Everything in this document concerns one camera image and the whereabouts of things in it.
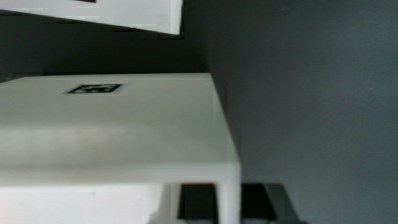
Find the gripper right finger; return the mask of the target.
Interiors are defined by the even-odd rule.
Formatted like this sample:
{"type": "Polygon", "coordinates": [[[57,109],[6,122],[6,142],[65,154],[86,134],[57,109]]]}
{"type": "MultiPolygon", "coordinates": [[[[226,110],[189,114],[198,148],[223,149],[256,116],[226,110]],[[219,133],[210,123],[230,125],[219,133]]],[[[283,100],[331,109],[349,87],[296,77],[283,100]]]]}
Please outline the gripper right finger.
{"type": "Polygon", "coordinates": [[[306,224],[306,221],[301,219],[297,214],[285,185],[281,183],[267,183],[265,191],[272,207],[272,216],[269,217],[269,223],[306,224]]]}

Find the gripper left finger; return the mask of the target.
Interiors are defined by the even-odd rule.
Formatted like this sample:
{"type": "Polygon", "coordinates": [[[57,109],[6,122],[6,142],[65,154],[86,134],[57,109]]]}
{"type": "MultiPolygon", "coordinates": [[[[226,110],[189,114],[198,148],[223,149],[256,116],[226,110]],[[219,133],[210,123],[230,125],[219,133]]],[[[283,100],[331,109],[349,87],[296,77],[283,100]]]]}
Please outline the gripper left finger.
{"type": "Polygon", "coordinates": [[[182,185],[169,183],[162,185],[157,210],[152,213],[148,224],[182,224],[178,218],[182,185]]]}

